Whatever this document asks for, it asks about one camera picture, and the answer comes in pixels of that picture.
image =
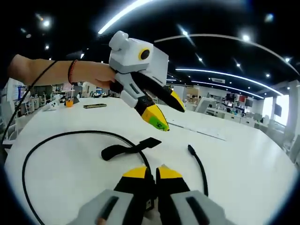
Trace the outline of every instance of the monitor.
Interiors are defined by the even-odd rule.
[[[234,94],[226,94],[226,100],[227,101],[231,101],[231,102],[234,102]]]
[[[245,106],[252,107],[252,104],[253,104],[253,101],[251,101],[250,99],[246,99]]]
[[[281,117],[282,108],[280,105],[275,104],[274,114]]]

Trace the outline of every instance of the table surface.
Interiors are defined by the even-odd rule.
[[[107,107],[84,109],[83,105],[105,103]],[[162,141],[145,149],[152,171],[162,164],[177,170],[191,190],[203,192],[196,160],[187,146],[196,150],[205,168],[209,198],[225,209],[228,219],[239,225],[265,224],[286,199],[297,171],[287,155],[258,129],[209,115],[178,112],[159,106],[168,122],[207,129],[226,137],[222,141],[170,125],[162,132],[142,120],[117,98],[81,98],[71,108],[38,112],[12,146],[5,169],[20,203],[34,218],[22,188],[22,165],[27,153],[42,140],[68,131],[103,130],[119,134],[135,144],[148,137]],[[51,140],[34,152],[27,164],[27,191],[45,224],[66,224],[79,208],[104,189],[114,189],[122,174],[140,166],[137,154],[106,162],[101,150],[122,144],[98,134],[68,135]]]

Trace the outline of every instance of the black ceiling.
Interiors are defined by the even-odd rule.
[[[290,64],[300,71],[299,18],[292,2],[261,0],[153,0],[130,12],[102,35],[98,31],[115,14],[134,0],[102,0],[85,2],[24,3],[4,19],[8,42],[18,53],[30,58],[63,60],[66,55],[85,53],[83,60],[108,62],[108,42],[122,30],[130,37],[154,42],[181,35],[180,27],[189,34],[207,33],[241,37],[243,33],[282,57],[291,57]],[[274,15],[272,22],[265,16]],[[43,29],[40,14],[50,19]],[[194,68],[243,76],[268,86],[298,79],[299,75],[269,52],[236,40],[219,37],[179,38],[155,43],[170,57],[169,73],[178,80],[173,83],[210,82],[209,77],[225,79],[226,86],[257,93],[265,88],[224,75],[178,72],[175,68]],[[286,87],[277,89],[287,94]],[[266,96],[276,95],[268,91]]]

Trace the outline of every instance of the cable connector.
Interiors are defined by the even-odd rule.
[[[196,155],[195,149],[190,144],[187,146],[187,149],[192,156]]]

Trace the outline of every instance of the red bracelet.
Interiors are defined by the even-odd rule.
[[[74,65],[75,63],[77,62],[78,60],[74,60],[70,67],[69,67],[69,70],[68,70],[68,73],[67,73],[67,79],[69,81],[70,84],[72,84],[72,74],[73,74],[73,69],[74,69]]]

